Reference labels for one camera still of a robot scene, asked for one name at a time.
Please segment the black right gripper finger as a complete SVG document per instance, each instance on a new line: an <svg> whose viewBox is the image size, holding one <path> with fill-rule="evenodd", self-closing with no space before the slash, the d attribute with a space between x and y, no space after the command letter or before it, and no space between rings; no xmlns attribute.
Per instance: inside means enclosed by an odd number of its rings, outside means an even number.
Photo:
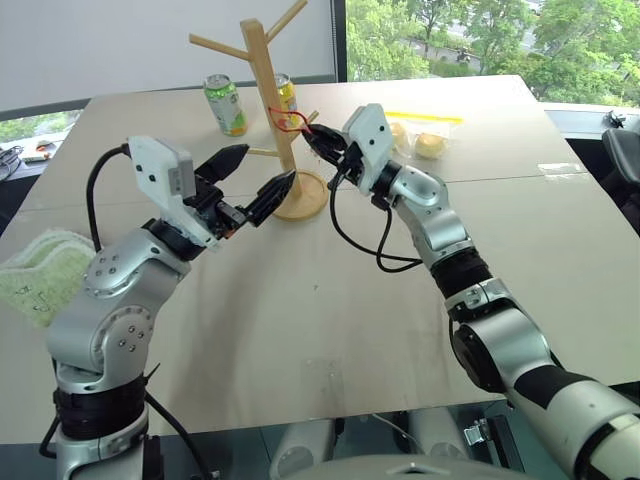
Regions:
<svg viewBox="0 0 640 480"><path fill-rule="evenodd" d="M339 131L322 124L311 124L310 134L312 143L330 150L345 150L346 141Z"/></svg>
<svg viewBox="0 0 640 480"><path fill-rule="evenodd" d="M329 164L337 167L340 159L341 159L341 150L330 150L327 148L316 146L312 143L312 138L310 133L303 133L303 138L305 139L308 146L311 150L322 160L328 162Z"/></svg>

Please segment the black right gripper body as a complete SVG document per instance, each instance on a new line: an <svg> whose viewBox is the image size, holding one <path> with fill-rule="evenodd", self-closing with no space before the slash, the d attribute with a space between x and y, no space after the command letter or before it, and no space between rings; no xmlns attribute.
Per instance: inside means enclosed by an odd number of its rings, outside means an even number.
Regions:
<svg viewBox="0 0 640 480"><path fill-rule="evenodd" d="M349 181L358 187L364 173L363 153L356 142L352 142L344 152L338 166L339 182Z"/></svg>

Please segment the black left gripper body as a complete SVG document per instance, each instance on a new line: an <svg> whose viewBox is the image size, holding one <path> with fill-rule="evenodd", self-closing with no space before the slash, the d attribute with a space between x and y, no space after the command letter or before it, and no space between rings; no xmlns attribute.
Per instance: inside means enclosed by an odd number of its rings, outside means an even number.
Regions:
<svg viewBox="0 0 640 480"><path fill-rule="evenodd" d="M224 193L205 177L195 175L194 195L183 200L216 239L228 239L248 222L247 215L224 200Z"/></svg>

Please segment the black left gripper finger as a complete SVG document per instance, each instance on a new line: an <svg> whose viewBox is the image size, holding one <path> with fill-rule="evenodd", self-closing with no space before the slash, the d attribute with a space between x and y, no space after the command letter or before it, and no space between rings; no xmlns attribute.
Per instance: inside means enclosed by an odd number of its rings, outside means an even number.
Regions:
<svg viewBox="0 0 640 480"><path fill-rule="evenodd" d="M255 199L244 208L247 221L259 227L283 203L296 177L289 170L272 177L257 192Z"/></svg>
<svg viewBox="0 0 640 480"><path fill-rule="evenodd" d="M195 170L195 175L209 183L222 181L239 167L248 151L248 144L226 146L203 162Z"/></svg>

